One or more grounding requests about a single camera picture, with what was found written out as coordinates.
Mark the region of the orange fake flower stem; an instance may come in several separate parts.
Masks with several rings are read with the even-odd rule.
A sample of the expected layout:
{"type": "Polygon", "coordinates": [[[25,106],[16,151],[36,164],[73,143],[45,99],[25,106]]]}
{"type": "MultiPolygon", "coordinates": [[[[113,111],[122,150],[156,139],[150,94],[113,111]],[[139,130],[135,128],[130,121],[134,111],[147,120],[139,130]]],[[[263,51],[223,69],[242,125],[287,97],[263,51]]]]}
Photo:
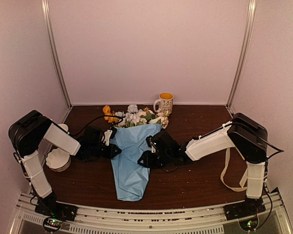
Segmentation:
{"type": "Polygon", "coordinates": [[[113,111],[111,111],[111,108],[109,105],[105,105],[103,107],[103,113],[104,113],[104,119],[108,123],[117,123],[118,122],[118,118],[116,117],[115,113],[113,111]]]}

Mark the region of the blue wrapping paper sheet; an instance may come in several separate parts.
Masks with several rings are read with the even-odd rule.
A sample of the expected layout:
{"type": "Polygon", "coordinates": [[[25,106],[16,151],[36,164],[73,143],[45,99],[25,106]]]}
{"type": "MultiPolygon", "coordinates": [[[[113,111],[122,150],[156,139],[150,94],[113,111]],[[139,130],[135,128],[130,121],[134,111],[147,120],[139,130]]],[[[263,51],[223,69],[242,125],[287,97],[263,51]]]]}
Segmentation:
{"type": "Polygon", "coordinates": [[[160,124],[117,128],[111,143],[122,151],[111,160],[117,199],[139,201],[149,181],[150,169],[137,163],[143,152],[150,150],[146,138],[160,132],[160,124]]]}

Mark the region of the blue fake flower stems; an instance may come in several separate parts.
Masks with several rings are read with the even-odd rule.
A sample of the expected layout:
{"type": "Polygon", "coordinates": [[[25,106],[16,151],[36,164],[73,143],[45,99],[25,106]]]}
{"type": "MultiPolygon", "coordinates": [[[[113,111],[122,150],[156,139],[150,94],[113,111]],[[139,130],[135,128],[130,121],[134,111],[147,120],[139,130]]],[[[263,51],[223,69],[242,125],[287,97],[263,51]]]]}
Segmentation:
{"type": "Polygon", "coordinates": [[[147,112],[138,109],[136,104],[131,104],[127,108],[127,112],[116,112],[115,115],[120,117],[118,120],[116,127],[119,128],[128,128],[140,125],[146,125],[148,123],[147,112]]]}

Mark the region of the cream ribbon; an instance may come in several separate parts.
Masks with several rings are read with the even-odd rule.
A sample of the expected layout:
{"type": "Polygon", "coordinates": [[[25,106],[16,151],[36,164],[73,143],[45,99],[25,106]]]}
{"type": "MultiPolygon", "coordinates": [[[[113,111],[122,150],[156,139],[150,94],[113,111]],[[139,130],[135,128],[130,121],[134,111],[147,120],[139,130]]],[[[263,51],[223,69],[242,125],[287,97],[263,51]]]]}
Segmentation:
{"type": "Polygon", "coordinates": [[[244,158],[232,148],[227,148],[225,150],[225,166],[220,174],[220,181],[226,188],[241,193],[247,189],[247,176],[244,158]]]}

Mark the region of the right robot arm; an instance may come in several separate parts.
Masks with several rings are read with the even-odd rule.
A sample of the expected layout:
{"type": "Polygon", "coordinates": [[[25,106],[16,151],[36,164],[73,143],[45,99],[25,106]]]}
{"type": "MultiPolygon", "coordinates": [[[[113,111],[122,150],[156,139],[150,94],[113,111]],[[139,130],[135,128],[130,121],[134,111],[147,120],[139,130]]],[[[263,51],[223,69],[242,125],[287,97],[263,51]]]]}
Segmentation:
{"type": "Polygon", "coordinates": [[[149,149],[142,152],[137,163],[150,169],[162,168],[169,163],[183,165],[225,151],[221,181],[224,181],[229,167],[231,151],[235,150],[247,168],[239,187],[230,187],[230,190],[246,193],[246,201],[241,203],[240,208],[244,215],[251,215],[259,208],[259,199],[267,178],[268,131],[245,114],[236,113],[217,129],[183,144],[178,144],[167,131],[147,136],[146,142],[149,149]]]}

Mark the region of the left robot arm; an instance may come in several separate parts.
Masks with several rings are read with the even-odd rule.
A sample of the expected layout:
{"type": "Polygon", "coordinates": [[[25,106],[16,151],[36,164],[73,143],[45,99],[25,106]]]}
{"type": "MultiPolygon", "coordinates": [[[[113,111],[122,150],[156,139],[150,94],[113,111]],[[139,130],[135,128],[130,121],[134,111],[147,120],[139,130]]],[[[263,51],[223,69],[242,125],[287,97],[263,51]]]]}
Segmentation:
{"type": "Polygon", "coordinates": [[[21,165],[26,179],[30,182],[41,208],[49,216],[57,216],[61,209],[51,185],[49,184],[39,159],[39,145],[45,140],[62,150],[69,156],[87,159],[90,156],[113,159],[122,150],[111,141],[117,129],[111,126],[103,131],[92,127],[92,119],[77,133],[70,134],[67,130],[32,110],[13,123],[8,136],[14,148],[14,158],[21,165]]]}

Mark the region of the white scalloped dish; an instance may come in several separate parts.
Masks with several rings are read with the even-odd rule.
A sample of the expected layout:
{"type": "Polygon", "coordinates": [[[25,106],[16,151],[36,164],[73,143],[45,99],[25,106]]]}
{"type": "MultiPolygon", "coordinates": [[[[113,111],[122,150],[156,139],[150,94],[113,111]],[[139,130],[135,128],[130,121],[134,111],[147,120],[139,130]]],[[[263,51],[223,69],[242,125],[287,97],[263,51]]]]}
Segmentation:
{"type": "Polygon", "coordinates": [[[71,163],[70,154],[62,149],[53,149],[46,157],[47,166],[54,172],[65,171],[71,163]]]}

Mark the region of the floral ceramic mug yellow inside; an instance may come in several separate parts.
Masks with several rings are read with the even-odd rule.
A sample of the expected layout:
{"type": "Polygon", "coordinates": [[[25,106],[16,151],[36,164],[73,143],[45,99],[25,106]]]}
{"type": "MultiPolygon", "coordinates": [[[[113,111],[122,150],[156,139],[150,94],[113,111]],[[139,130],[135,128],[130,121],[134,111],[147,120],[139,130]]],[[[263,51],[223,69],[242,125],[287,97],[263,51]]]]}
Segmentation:
{"type": "Polygon", "coordinates": [[[174,95],[169,92],[159,94],[159,98],[153,103],[153,110],[157,113],[162,112],[170,115],[173,109],[174,95]]]}

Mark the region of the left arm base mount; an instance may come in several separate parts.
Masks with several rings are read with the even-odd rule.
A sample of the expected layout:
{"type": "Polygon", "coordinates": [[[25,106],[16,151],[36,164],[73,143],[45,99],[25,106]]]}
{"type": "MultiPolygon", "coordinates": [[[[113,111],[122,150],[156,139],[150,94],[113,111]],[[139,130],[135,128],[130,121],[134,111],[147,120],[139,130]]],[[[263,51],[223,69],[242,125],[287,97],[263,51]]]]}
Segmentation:
{"type": "Polygon", "coordinates": [[[54,217],[63,221],[74,221],[77,210],[77,206],[58,203],[52,200],[39,200],[35,207],[36,213],[54,217]]]}

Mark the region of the front aluminium rail base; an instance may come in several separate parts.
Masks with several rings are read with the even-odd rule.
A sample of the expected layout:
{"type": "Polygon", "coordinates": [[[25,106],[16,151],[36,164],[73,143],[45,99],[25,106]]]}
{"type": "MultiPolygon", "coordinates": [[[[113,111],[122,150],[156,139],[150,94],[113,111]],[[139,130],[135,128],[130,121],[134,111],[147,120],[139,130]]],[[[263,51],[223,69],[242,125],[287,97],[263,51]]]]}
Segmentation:
{"type": "Polygon", "coordinates": [[[293,229],[279,193],[263,196],[264,212],[229,220],[223,204],[169,210],[121,210],[77,206],[74,221],[63,223],[58,234],[291,234],[293,229]]]}

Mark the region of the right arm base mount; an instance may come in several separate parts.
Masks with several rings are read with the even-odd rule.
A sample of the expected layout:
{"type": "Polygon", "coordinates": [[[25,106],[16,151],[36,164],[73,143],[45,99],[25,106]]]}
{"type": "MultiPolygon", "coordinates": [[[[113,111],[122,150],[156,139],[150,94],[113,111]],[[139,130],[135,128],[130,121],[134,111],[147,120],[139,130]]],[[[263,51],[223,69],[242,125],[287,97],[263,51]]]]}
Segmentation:
{"type": "Polygon", "coordinates": [[[237,202],[224,206],[224,211],[227,220],[240,219],[247,216],[257,215],[264,212],[266,207],[263,199],[246,198],[242,202],[237,202]]]}

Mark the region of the left aluminium corner post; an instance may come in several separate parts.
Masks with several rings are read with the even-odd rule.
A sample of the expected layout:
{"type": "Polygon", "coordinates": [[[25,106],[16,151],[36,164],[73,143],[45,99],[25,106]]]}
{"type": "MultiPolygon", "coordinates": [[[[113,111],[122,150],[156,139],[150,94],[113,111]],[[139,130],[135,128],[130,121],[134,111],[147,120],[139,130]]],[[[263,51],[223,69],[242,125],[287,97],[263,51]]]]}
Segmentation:
{"type": "Polygon", "coordinates": [[[70,109],[72,107],[72,104],[71,104],[71,101],[70,101],[70,98],[68,95],[67,87],[66,87],[66,84],[65,84],[65,81],[63,78],[62,68],[60,65],[60,60],[59,60],[59,56],[58,56],[58,51],[57,51],[53,27],[52,27],[49,1],[42,0],[41,2],[42,2],[42,12],[43,12],[43,17],[44,17],[44,22],[45,22],[45,26],[46,26],[46,31],[47,31],[47,35],[48,35],[48,40],[49,40],[49,45],[50,45],[50,49],[51,49],[53,64],[54,64],[55,71],[56,71],[56,76],[57,76],[57,79],[58,79],[58,82],[60,85],[60,89],[63,94],[64,100],[65,100],[65,103],[66,103],[68,109],[70,109]]]}

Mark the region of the aluminium corner post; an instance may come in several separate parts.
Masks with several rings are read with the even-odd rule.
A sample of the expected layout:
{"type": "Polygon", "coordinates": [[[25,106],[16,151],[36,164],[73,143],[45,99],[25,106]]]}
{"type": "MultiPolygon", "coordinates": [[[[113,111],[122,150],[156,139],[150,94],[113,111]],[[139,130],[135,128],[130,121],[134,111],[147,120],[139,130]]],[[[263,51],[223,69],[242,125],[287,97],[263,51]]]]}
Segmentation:
{"type": "Polygon", "coordinates": [[[247,12],[247,17],[246,17],[246,24],[245,24],[245,30],[244,30],[244,35],[243,35],[243,40],[242,40],[242,46],[240,50],[240,55],[238,59],[238,64],[237,68],[235,71],[233,83],[231,86],[229,98],[226,104],[227,109],[231,110],[233,106],[233,101],[234,97],[236,95],[239,81],[242,77],[242,72],[243,68],[245,65],[246,57],[247,57],[247,51],[250,45],[251,41],[251,36],[252,36],[252,31],[253,31],[253,26],[254,26],[254,20],[255,20],[255,13],[256,13],[256,0],[249,0],[249,5],[248,5],[248,12],[247,12]]]}
{"type": "Polygon", "coordinates": [[[60,85],[60,89],[63,94],[64,100],[65,100],[65,103],[66,103],[68,109],[70,109],[72,107],[72,104],[71,104],[71,101],[70,101],[70,98],[68,95],[67,87],[66,87],[66,84],[65,84],[65,81],[63,78],[62,68],[60,65],[60,60],[59,60],[59,56],[58,56],[58,51],[57,51],[53,27],[52,27],[49,1],[42,0],[41,2],[42,2],[42,12],[43,12],[43,17],[44,17],[44,22],[45,22],[45,26],[46,26],[46,31],[47,31],[47,35],[48,35],[48,40],[49,40],[49,45],[50,45],[50,49],[51,49],[53,64],[54,64],[55,71],[56,71],[56,76],[57,76],[57,79],[58,79],[58,82],[60,85]]]}

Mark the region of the right aluminium corner post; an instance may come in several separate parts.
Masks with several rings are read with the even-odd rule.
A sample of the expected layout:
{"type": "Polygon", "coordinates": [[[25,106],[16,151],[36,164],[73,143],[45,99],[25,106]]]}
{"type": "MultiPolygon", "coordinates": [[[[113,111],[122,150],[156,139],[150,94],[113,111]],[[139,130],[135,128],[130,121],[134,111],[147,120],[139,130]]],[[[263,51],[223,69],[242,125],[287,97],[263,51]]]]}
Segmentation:
{"type": "Polygon", "coordinates": [[[238,64],[237,68],[235,71],[233,83],[231,86],[229,98],[226,104],[227,109],[231,110],[233,106],[233,101],[234,97],[236,95],[239,81],[242,77],[242,72],[243,68],[245,65],[246,57],[247,57],[247,51],[250,45],[251,41],[251,36],[252,36],[252,31],[253,31],[253,26],[254,26],[254,20],[255,20],[255,13],[256,13],[256,0],[249,0],[249,5],[248,5],[248,12],[247,12],[247,17],[246,17],[246,24],[245,24],[245,30],[244,30],[244,35],[243,35],[243,40],[242,40],[242,46],[240,50],[240,55],[238,59],[238,64]]]}

